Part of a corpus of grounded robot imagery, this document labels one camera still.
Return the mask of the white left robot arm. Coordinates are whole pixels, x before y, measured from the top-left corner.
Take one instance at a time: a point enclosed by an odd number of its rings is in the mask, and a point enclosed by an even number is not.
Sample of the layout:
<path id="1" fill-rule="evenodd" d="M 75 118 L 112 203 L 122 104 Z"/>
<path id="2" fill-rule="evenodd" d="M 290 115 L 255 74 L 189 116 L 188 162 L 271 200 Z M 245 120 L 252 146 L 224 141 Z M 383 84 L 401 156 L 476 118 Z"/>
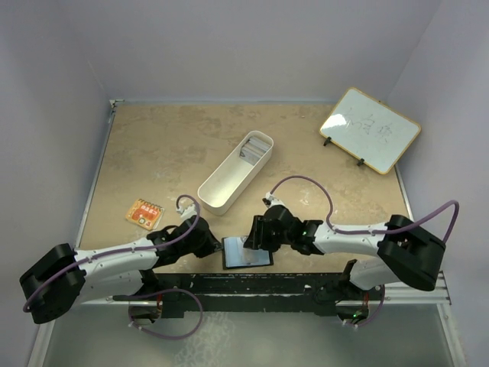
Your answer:
<path id="1" fill-rule="evenodd" d="M 43 324 L 88 300 L 135 295 L 148 300 L 157 292 L 155 268 L 185 255 L 205 258 L 221 249 L 209 224 L 198 216 L 110 248 L 85 251 L 67 243 L 56 245 L 20 277 L 23 311 Z"/>

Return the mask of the black leather card holder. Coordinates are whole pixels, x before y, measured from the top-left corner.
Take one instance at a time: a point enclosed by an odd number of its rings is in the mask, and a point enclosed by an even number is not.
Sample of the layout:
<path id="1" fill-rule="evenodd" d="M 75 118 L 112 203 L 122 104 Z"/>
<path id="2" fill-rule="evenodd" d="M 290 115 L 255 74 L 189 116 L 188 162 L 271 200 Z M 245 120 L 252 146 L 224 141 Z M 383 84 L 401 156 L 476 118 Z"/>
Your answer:
<path id="1" fill-rule="evenodd" d="M 222 266 L 225 270 L 267 267 L 274 264 L 271 252 L 244 247 L 247 236 L 222 239 Z"/>

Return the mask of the credit card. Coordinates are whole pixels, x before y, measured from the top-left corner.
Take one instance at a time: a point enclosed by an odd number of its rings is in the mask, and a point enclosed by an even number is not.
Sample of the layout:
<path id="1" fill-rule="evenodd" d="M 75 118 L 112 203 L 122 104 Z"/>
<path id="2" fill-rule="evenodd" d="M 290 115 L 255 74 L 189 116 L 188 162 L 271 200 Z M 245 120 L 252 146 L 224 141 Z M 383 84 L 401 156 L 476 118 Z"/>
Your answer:
<path id="1" fill-rule="evenodd" d="M 260 266 L 270 264 L 270 254 L 264 250 L 243 249 L 242 262 L 249 266 Z"/>

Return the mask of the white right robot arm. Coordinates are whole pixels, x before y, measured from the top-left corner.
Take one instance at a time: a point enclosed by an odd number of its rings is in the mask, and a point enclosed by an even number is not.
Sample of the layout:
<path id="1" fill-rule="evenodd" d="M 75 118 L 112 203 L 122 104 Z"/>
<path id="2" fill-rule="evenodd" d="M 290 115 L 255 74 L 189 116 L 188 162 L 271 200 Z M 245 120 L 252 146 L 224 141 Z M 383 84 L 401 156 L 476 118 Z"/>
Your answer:
<path id="1" fill-rule="evenodd" d="M 244 247 L 276 252 L 282 245 L 302 255 L 364 255 L 364 261 L 348 262 L 339 282 L 348 299 L 396 282 L 433 291 L 445 253 L 441 239 L 402 215 L 368 226 L 331 226 L 322 220 L 302 221 L 285 206 L 275 205 L 253 218 Z"/>

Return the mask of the white plastic card tray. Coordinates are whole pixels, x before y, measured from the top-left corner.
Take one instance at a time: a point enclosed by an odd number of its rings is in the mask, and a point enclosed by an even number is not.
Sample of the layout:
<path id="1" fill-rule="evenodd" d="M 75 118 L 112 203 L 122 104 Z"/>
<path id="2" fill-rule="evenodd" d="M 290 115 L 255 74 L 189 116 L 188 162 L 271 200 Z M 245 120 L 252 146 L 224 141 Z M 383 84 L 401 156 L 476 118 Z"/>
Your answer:
<path id="1" fill-rule="evenodd" d="M 251 137 L 270 145 L 270 150 L 255 165 L 239 157 L 241 146 Z M 203 207 L 213 215 L 224 215 L 270 160 L 273 147 L 274 140 L 268 135 L 260 131 L 249 132 L 199 187 L 198 197 Z"/>

